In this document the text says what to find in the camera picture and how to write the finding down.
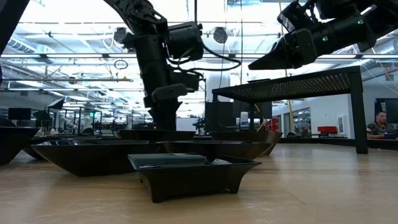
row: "wooden floor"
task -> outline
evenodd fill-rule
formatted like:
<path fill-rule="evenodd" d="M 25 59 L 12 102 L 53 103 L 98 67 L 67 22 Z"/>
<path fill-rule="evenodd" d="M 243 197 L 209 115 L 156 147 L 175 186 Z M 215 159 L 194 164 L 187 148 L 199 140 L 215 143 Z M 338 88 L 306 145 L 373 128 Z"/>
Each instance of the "wooden floor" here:
<path fill-rule="evenodd" d="M 398 223 L 398 151 L 279 144 L 260 161 L 236 195 L 154 204 L 137 174 L 78 178 L 21 153 L 0 167 L 0 223 Z"/>

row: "black tray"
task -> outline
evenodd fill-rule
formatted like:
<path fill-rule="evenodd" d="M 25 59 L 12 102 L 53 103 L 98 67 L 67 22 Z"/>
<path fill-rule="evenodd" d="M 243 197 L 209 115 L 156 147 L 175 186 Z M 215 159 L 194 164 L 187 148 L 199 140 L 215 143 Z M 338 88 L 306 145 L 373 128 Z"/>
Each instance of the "black tray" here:
<path fill-rule="evenodd" d="M 0 127 L 0 166 L 10 163 L 38 130 Z"/>
<path fill-rule="evenodd" d="M 128 140 L 63 140 L 33 145 L 46 160 L 79 177 L 134 172 L 128 154 L 162 152 L 162 144 Z"/>
<path fill-rule="evenodd" d="M 247 171 L 261 162 L 222 156 L 210 162 L 197 154 L 129 155 L 154 203 L 173 195 L 239 190 Z"/>
<path fill-rule="evenodd" d="M 264 132 L 264 131 L 213 131 L 210 133 L 214 140 L 218 141 L 250 141 L 250 142 L 270 142 L 272 146 L 260 156 L 269 156 L 279 142 L 283 133 Z"/>
<path fill-rule="evenodd" d="M 232 156 L 253 160 L 265 153 L 272 143 L 239 141 L 175 141 L 163 142 L 169 153 L 194 152 L 212 162 L 220 156 Z"/>
<path fill-rule="evenodd" d="M 119 130 L 115 136 L 126 140 L 145 141 L 188 141 L 195 135 L 194 131 L 166 131 L 166 130 Z"/>
<path fill-rule="evenodd" d="M 28 145 L 23 148 L 23 151 L 28 153 L 28 155 L 32 156 L 33 158 L 43 161 L 45 160 L 39 153 L 37 153 L 33 148 L 32 145 L 34 144 L 41 144 L 47 141 L 60 141 L 60 140 L 78 140 L 78 139 L 97 139 L 97 140 L 111 140 L 117 139 L 114 136 L 78 136 L 78 135 L 53 135 L 53 136 L 41 136 L 35 137 L 30 140 Z"/>

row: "person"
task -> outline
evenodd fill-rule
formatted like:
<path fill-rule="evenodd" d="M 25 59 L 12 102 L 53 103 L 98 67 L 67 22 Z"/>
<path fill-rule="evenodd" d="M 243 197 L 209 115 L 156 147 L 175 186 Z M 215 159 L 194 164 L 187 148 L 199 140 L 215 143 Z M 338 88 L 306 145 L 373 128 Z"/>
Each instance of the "person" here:
<path fill-rule="evenodd" d="M 376 115 L 376 122 L 366 127 L 366 132 L 368 133 L 368 139 L 384 139 L 384 134 L 392 131 L 392 129 L 392 125 L 387 124 L 387 113 L 381 111 Z"/>

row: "perforated tabletop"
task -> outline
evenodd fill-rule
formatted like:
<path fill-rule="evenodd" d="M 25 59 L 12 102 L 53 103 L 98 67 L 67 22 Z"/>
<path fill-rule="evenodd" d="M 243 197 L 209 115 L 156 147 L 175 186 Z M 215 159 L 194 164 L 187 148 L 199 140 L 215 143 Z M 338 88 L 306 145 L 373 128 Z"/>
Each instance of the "perforated tabletop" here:
<path fill-rule="evenodd" d="M 212 92 L 246 103 L 261 103 L 351 93 L 354 81 L 361 82 L 359 66 L 252 82 Z"/>

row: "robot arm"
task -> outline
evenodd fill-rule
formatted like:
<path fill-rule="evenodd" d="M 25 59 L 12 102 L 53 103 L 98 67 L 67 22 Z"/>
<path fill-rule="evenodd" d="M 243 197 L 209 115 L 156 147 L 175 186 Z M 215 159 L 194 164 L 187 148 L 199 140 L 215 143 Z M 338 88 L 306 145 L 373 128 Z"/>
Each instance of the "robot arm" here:
<path fill-rule="evenodd" d="M 361 11 L 376 5 L 364 15 Z M 318 22 L 307 9 L 316 5 L 322 19 Z M 374 47 L 378 38 L 398 29 L 398 2 L 395 0 L 298 0 L 287 6 L 278 21 L 288 30 L 271 51 L 249 65 L 251 70 L 299 68 L 319 56 L 331 54 L 352 44 L 359 50 Z"/>
<path fill-rule="evenodd" d="M 198 74 L 174 72 L 167 63 L 170 57 L 198 60 L 203 56 L 201 24 L 186 22 L 168 26 L 165 17 L 147 0 L 104 0 L 134 33 L 123 40 L 125 48 L 135 51 L 146 97 L 159 129 L 175 130 L 177 98 L 198 90 Z"/>

